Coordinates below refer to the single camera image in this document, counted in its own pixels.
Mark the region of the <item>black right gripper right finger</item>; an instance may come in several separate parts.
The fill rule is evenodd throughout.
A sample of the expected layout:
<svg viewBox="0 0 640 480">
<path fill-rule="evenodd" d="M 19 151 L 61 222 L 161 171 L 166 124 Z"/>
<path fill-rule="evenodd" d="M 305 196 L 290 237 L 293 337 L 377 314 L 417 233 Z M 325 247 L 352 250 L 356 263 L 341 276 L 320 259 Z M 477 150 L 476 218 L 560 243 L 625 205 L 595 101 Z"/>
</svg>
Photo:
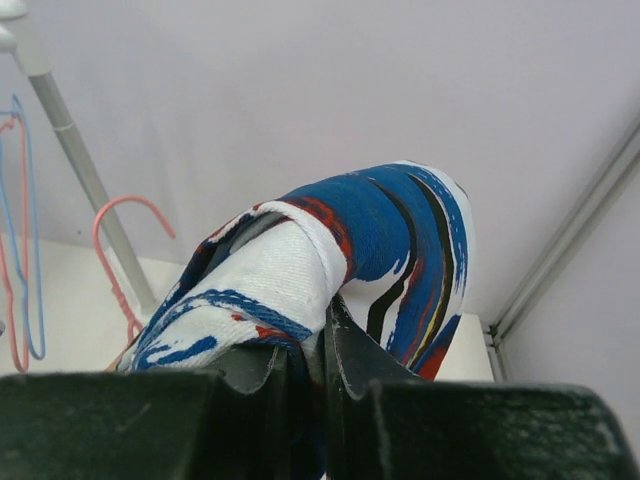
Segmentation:
<svg viewBox="0 0 640 480">
<path fill-rule="evenodd" d="M 571 385 L 425 381 L 353 321 L 324 332 L 331 479 L 635 479 L 612 411 Z"/>
</svg>

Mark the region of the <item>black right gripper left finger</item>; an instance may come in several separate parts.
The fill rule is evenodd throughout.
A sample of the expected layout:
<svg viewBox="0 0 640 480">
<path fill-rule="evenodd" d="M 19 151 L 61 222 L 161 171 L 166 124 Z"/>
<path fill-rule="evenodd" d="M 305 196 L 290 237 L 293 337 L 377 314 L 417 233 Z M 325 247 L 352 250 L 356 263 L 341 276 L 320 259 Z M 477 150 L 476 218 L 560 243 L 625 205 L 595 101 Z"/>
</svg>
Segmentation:
<svg viewBox="0 0 640 480">
<path fill-rule="evenodd" d="M 5 479 L 285 479 L 286 352 L 239 347 L 202 370 L 1 381 Z"/>
</svg>

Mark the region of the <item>blue white patterned trousers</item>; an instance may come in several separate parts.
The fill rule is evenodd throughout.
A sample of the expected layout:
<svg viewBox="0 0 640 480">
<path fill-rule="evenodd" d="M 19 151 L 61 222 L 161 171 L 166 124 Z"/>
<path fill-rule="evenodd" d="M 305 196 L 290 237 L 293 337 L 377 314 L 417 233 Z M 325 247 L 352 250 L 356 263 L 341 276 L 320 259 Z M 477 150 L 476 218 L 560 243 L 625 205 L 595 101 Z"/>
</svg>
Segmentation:
<svg viewBox="0 0 640 480">
<path fill-rule="evenodd" d="M 260 203 L 205 239 L 115 369 L 198 368 L 239 345 L 288 349 L 322 380 L 339 295 L 400 365 L 432 380 L 460 322 L 475 248 L 465 191 L 399 161 Z"/>
</svg>

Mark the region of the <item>blue wire hanger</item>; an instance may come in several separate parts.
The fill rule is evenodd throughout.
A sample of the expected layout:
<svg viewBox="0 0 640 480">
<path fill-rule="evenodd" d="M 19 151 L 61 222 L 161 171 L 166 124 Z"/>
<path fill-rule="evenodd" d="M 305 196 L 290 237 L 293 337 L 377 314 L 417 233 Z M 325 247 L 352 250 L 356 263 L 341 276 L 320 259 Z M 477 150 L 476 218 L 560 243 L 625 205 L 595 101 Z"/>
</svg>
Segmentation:
<svg viewBox="0 0 640 480">
<path fill-rule="evenodd" d="M 17 343 L 14 292 L 5 255 L 1 256 L 1 284 L 5 290 L 11 358 L 17 372 L 25 373 L 30 360 L 42 361 L 46 358 L 47 342 L 32 135 L 17 94 L 11 95 L 10 106 L 1 112 L 1 131 L 14 129 L 20 135 L 20 228 L 14 226 L 5 186 L 1 187 L 1 213 L 4 215 L 13 268 L 19 281 L 22 344 Z"/>
</svg>

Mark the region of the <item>pink hanger with orange trousers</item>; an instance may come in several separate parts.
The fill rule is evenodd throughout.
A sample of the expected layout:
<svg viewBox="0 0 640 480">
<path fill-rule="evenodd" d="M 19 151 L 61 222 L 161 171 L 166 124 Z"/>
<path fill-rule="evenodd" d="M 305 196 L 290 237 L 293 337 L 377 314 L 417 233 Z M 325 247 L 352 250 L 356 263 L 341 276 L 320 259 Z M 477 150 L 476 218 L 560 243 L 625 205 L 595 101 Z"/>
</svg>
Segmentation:
<svg viewBox="0 0 640 480">
<path fill-rule="evenodd" d="M 14 270 L 21 288 L 20 321 L 14 315 L 14 291 L 9 279 L 4 243 L 1 243 L 1 282 L 6 296 L 6 316 L 11 359 L 18 373 L 27 373 L 30 364 L 29 349 L 29 262 L 28 262 L 28 175 L 27 175 L 27 135 L 21 115 L 15 111 L 2 112 L 7 117 L 1 123 L 1 132 L 19 129 L 20 132 L 20 207 L 21 207 L 21 248 L 18 248 L 13 219 L 4 185 L 4 167 L 1 167 L 1 206 L 5 216 Z"/>
</svg>

